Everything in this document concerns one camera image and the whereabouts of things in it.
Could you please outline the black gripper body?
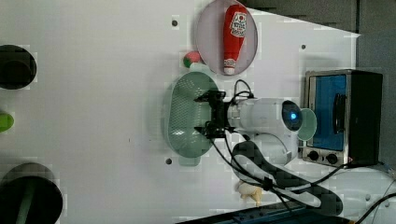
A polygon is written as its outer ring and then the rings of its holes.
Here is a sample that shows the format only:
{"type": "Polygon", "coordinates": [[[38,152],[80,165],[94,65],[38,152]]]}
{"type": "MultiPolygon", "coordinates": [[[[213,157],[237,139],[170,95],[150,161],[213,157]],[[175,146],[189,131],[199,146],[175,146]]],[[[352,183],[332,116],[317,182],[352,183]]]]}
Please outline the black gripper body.
{"type": "Polygon", "coordinates": [[[234,132],[234,127],[228,121],[228,109],[232,103],[223,101],[225,95],[225,91],[209,92],[211,120],[208,124],[208,134],[210,138],[224,138],[225,132],[234,132]]]}

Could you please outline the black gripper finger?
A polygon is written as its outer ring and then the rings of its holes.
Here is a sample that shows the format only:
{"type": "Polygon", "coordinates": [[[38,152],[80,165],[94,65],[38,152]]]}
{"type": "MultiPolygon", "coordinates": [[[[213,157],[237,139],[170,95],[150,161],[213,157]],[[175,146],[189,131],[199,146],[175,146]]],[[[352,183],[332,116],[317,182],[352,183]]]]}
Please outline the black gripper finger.
{"type": "Polygon", "coordinates": [[[205,137],[215,136],[215,127],[212,124],[207,124],[205,127],[195,127],[194,130],[205,137]]]}
{"type": "Polygon", "coordinates": [[[212,91],[207,91],[204,94],[198,96],[194,99],[194,102],[197,103],[204,103],[204,102],[211,102],[215,97],[215,93],[212,91]]]}

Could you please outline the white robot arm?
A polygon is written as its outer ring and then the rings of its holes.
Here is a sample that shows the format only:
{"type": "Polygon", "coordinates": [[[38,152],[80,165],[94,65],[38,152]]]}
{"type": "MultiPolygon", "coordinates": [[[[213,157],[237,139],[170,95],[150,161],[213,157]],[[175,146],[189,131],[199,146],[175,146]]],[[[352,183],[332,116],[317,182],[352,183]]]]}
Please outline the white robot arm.
{"type": "Polygon", "coordinates": [[[303,110],[293,101],[256,98],[252,93],[242,100],[239,94],[229,102],[223,91],[207,91],[195,98],[209,104],[211,117],[196,131],[210,141],[238,133],[241,143],[227,147],[227,160],[241,182],[270,191],[280,199],[303,203],[313,211],[338,216],[343,211],[341,198],[321,184],[288,170],[297,155],[298,133],[304,127],[303,110]]]}

